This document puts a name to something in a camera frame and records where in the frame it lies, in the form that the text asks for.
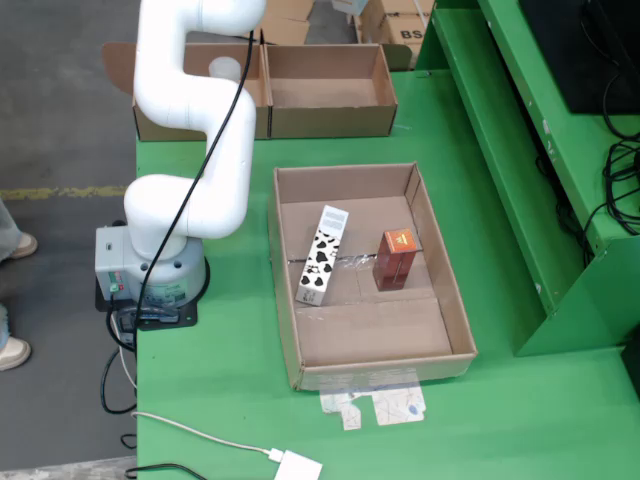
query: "power adapter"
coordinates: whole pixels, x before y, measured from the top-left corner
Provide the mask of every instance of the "power adapter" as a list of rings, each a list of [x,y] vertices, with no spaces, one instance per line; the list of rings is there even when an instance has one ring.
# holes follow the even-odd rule
[[[269,460],[280,463],[274,480],[318,480],[322,471],[321,463],[289,450],[282,453],[272,448]]]

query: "robotic arm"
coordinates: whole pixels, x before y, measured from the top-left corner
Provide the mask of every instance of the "robotic arm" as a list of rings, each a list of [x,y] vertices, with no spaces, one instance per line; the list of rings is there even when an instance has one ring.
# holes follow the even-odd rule
[[[187,75],[184,43],[189,31],[242,35],[258,26],[266,0],[142,0],[134,91],[152,121],[207,135],[207,150],[238,88],[231,80]],[[247,211],[256,108],[246,90],[213,153],[187,209],[160,259],[177,255],[187,237],[221,238],[233,233]],[[133,248],[151,259],[191,180],[148,175],[131,184],[125,211]]]
[[[142,0],[134,93],[145,115],[164,127],[204,132],[209,151],[238,82],[225,73],[218,78],[187,75],[183,70],[186,35],[189,31],[243,35],[260,24],[265,8],[266,0]],[[231,70],[239,70],[232,59],[218,66],[228,69],[229,63]],[[214,61],[211,71],[215,75],[220,70]],[[180,307],[206,288],[201,239],[230,235],[244,221],[255,123],[255,103],[243,90],[150,274],[146,304]],[[124,201],[127,226],[97,230],[96,276],[105,300],[137,301],[148,264],[192,183],[188,178],[147,175],[129,186]]]

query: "sneaker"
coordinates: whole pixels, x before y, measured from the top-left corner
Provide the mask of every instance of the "sneaker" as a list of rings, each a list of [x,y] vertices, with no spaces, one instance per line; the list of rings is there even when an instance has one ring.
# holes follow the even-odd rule
[[[31,347],[23,340],[9,337],[9,341],[0,350],[0,372],[16,368],[29,359]]]
[[[9,256],[12,260],[28,257],[38,249],[38,241],[33,235],[23,233],[18,248]]]

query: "person's leg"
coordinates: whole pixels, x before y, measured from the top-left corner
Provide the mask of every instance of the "person's leg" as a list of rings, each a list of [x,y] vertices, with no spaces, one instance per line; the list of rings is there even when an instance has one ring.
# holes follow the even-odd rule
[[[0,199],[0,262],[7,258],[26,257],[37,248],[36,239],[18,229]],[[27,342],[9,336],[9,314],[0,303],[0,372],[22,365],[29,355],[31,347]]]
[[[22,232],[0,199],[0,262],[9,258],[20,245]]]
[[[27,257],[37,249],[36,239],[18,229],[9,210],[0,198],[0,262],[7,258],[15,260]]]
[[[0,351],[9,340],[9,315],[4,305],[0,303]]]
[[[9,315],[0,303],[0,372],[19,367],[29,359],[31,347],[9,336]]]

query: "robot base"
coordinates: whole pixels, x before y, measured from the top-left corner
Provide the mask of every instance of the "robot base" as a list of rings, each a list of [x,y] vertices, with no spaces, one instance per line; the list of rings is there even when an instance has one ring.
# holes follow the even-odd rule
[[[135,307],[151,262],[131,245],[128,227],[96,232],[96,309],[118,312],[121,331],[133,331]],[[190,238],[180,254],[156,263],[145,288],[138,328],[154,330],[193,326],[197,301],[209,286],[209,264],[202,241]]]

